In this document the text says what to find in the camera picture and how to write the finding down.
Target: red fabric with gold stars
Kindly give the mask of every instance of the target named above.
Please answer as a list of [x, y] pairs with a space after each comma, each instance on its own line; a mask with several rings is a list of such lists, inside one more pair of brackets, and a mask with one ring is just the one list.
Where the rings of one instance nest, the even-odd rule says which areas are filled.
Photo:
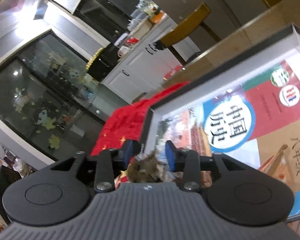
[[148, 108], [187, 83], [175, 84], [151, 99], [143, 99], [115, 110], [106, 121], [91, 155], [98, 155], [100, 151], [108, 148], [119, 149], [126, 139], [139, 140]]

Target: gray ribbed surface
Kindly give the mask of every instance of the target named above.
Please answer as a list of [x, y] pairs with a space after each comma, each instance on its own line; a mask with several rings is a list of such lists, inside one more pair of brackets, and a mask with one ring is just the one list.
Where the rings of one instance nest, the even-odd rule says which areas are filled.
[[284, 223], [247, 228], [215, 215], [197, 193], [175, 183], [123, 183], [111, 193], [97, 194], [78, 217], [60, 225], [31, 228], [12, 223], [5, 240], [297, 240]]

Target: black circular joint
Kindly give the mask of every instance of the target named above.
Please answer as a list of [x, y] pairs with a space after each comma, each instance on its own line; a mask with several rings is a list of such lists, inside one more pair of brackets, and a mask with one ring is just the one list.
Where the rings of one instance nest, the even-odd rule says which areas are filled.
[[67, 171], [42, 170], [13, 183], [2, 203], [12, 221], [41, 227], [60, 224], [88, 205], [87, 187]]
[[38, 184], [26, 191], [26, 199], [35, 205], [49, 205], [61, 198], [62, 189], [53, 184]]
[[288, 186], [254, 170], [231, 171], [208, 189], [208, 204], [219, 216], [245, 226], [287, 219], [294, 196]]

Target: round sticker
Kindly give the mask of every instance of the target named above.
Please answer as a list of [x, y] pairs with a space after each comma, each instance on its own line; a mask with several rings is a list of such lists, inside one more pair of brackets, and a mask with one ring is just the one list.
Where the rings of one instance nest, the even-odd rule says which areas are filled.
[[280, 88], [289, 83], [289, 73], [283, 68], [276, 69], [270, 76], [271, 83]]
[[280, 102], [284, 106], [295, 106], [300, 100], [300, 91], [294, 85], [288, 85], [280, 90]]
[[211, 111], [204, 131], [213, 151], [228, 152], [250, 137], [254, 125], [255, 113], [251, 104], [240, 97], [232, 97]]

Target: chair leg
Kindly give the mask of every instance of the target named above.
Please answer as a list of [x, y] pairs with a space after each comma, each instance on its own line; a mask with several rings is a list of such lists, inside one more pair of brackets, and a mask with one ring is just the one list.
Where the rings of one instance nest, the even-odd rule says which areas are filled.
[[181, 65], [185, 66], [187, 62], [181, 57], [181, 55], [177, 52], [177, 50], [172, 46], [168, 46], [167, 49], [171, 51], [171, 53], [177, 58], [177, 60], [181, 63]]
[[212, 29], [210, 29], [210, 27], [206, 25], [204, 22], [201, 22], [200, 26], [211, 36], [211, 38], [214, 39], [215, 42], [221, 41], [218, 35], [216, 35], [216, 33]]

